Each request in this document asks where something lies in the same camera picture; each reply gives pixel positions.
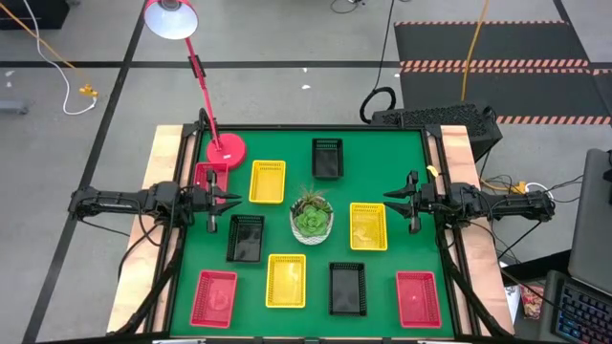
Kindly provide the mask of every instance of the black box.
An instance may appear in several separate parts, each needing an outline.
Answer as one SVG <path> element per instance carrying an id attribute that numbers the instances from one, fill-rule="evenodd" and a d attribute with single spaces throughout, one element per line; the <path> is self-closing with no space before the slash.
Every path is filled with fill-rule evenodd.
<path id="1" fill-rule="evenodd" d="M 429 124 L 465 125 L 474 161 L 479 161 L 502 139 L 494 115 L 484 111 L 485 108 L 482 104 L 457 103 L 426 109 L 378 111 L 372 116 L 371 124 L 398 128 Z"/>
<path id="2" fill-rule="evenodd" d="M 259 263 L 263 234 L 263 216 L 231 215 L 226 261 Z"/>
<path id="3" fill-rule="evenodd" d="M 365 264 L 329 264 L 329 313 L 366 316 Z"/>
<path id="4" fill-rule="evenodd" d="M 3 0 L 2 3 L 28 28 L 34 30 L 34 23 L 23 0 Z M 61 29 L 70 10 L 65 0 L 29 0 L 28 3 L 40 30 Z M 6 12 L 0 11 L 0 30 L 23 30 L 23 28 Z"/>
<path id="5" fill-rule="evenodd" d="M 313 139 L 313 177 L 337 179 L 344 175 L 341 139 Z"/>

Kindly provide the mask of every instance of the green table surface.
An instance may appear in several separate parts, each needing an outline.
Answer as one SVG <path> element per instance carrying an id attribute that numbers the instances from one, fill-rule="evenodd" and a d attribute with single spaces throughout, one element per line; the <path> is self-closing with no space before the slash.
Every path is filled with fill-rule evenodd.
<path id="1" fill-rule="evenodd" d="M 187 231 L 185 255 L 177 288 L 170 333 L 172 336 L 315 336 L 315 337 L 452 337 L 447 290 L 434 223 L 423 216 L 423 228 L 408 235 L 407 221 L 387 209 L 387 251 L 355 251 L 349 246 L 349 204 L 381 203 L 383 193 L 405 184 L 406 174 L 416 169 L 426 175 L 426 159 L 419 132 L 399 131 L 236 131 L 247 144 L 247 159 L 229 173 L 229 192 L 243 203 L 218 221 L 219 231 L 206 231 L 206 216 L 196 216 Z M 312 177 L 312 139 L 340 138 L 344 145 L 344 177 L 320 181 Z M 206 160 L 206 141 L 200 161 Z M 253 160 L 287 162 L 285 200 L 282 204 L 249 202 Z M 289 207 L 299 198 L 300 187 L 314 185 L 327 190 L 324 197 L 335 211 L 332 232 L 318 246 L 298 242 L 289 224 Z M 261 262 L 227 263 L 231 214 L 265 216 Z M 306 307 L 266 308 L 266 277 L 271 253 L 306 255 Z M 330 315 L 329 263 L 365 263 L 367 315 Z M 238 274 L 233 317 L 228 329 L 192 327 L 191 308 L 200 271 L 217 269 Z M 442 317 L 440 329 L 404 329 L 400 326 L 395 274 L 399 270 L 432 271 Z"/>

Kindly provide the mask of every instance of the black floor mat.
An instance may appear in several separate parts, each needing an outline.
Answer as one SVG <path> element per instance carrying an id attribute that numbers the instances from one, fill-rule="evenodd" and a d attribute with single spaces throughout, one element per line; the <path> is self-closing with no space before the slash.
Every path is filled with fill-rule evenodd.
<path id="1" fill-rule="evenodd" d="M 537 69 L 479 73 L 482 70 L 475 69 L 468 78 L 467 101 L 486 102 L 502 123 L 601 124 L 609 121 L 607 108 L 589 70 L 539 70 L 540 73 Z M 463 78 L 460 69 L 457 73 L 417 71 L 411 69 L 401 75 L 405 108 L 435 107 L 460 100 Z"/>
<path id="2" fill-rule="evenodd" d="M 398 22 L 400 60 L 464 60 L 475 29 L 474 22 Z M 585 67 L 587 60 L 572 27 L 562 21 L 487 22 L 472 58 L 573 59 L 576 65 L 568 67 Z"/>

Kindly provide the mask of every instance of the computer monitor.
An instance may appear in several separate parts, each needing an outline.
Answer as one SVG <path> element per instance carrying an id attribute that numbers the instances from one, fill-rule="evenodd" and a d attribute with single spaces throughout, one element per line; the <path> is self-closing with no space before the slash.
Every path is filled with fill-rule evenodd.
<path id="1" fill-rule="evenodd" d="M 612 183 L 603 174 L 612 169 L 610 154 L 587 152 L 568 266 L 572 277 L 607 294 L 612 294 Z"/>

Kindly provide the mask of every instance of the gray tile floor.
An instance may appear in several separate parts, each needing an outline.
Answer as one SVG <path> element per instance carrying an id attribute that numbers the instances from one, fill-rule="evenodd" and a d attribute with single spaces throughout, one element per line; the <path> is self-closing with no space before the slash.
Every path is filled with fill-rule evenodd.
<path id="1" fill-rule="evenodd" d="M 565 0 L 579 36 L 594 61 L 611 61 L 604 0 Z M 205 61 L 376 60 L 380 57 L 389 0 L 367 1 L 351 14 L 337 15 L 329 1 L 195 1 L 201 26 L 193 37 Z M 141 0 L 82 0 L 63 30 L 43 37 L 71 60 L 121 61 L 136 24 Z M 396 2 L 394 20 L 475 20 L 482 1 Z M 491 20 L 553 20 L 549 0 L 492 0 Z M 34 41 L 23 32 L 0 32 L 0 61 L 39 60 Z M 397 60 L 390 33 L 387 60 Z M 144 29 L 135 60 L 185 61 L 182 42 L 169 42 Z M 82 170 L 117 70 L 86 70 L 100 90 L 98 107 L 81 117 L 61 113 L 63 83 L 53 69 L 0 69 L 0 98 L 25 97 L 33 105 L 24 116 L 0 117 L 0 333 L 20 341 L 66 219 L 70 192 Z M 361 100 L 376 69 L 208 70 L 213 106 L 224 123 L 359 123 Z M 67 71 L 78 85 L 71 71 Z M 393 68 L 381 85 L 399 91 Z M 386 106 L 377 99 L 371 109 Z M 70 107 L 86 100 L 74 94 Z M 194 120 L 202 97 L 191 71 L 132 69 L 102 149 L 93 186 L 137 189 L 148 159 L 154 128 Z M 579 175 L 585 152 L 610 148 L 607 126 L 501 126 L 505 138 L 493 149 L 485 175 L 511 174 L 517 180 L 560 183 Z M 560 190 L 570 199 L 578 189 Z M 556 218 L 534 232 L 514 252 L 528 260 L 571 244 L 576 204 L 560 205 Z M 127 230 L 128 216 L 93 221 Z M 511 242 L 529 223 L 494 225 Z M 38 340 L 103 335 L 114 299 L 117 265 L 126 239 L 79 225 L 43 322 Z"/>

